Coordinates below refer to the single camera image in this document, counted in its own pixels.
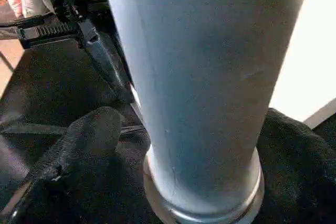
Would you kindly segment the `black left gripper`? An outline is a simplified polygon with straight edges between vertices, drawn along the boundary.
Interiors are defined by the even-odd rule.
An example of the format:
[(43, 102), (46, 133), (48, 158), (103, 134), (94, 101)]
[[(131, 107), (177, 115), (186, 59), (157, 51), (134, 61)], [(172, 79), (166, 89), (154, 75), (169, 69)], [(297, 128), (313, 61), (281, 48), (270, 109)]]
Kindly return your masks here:
[(133, 80), (108, 0), (43, 0), (49, 12), (17, 26), (23, 48), (75, 39), (115, 98), (133, 103)]

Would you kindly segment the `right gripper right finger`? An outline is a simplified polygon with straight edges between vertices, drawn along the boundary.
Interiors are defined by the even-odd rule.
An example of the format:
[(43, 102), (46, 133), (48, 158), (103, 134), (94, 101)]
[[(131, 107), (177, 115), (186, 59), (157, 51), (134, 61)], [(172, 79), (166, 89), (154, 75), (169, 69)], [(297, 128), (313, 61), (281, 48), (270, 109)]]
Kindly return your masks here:
[(265, 195), (255, 223), (335, 223), (335, 150), (269, 109), (257, 143)]

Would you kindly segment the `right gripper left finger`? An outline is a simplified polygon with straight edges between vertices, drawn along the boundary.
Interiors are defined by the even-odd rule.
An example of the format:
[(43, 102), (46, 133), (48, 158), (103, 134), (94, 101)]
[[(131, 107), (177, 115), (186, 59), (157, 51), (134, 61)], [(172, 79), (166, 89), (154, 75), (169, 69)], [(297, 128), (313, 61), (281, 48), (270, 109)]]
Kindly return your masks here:
[(121, 126), (108, 106), (72, 122), (13, 193), (1, 223), (91, 223)]

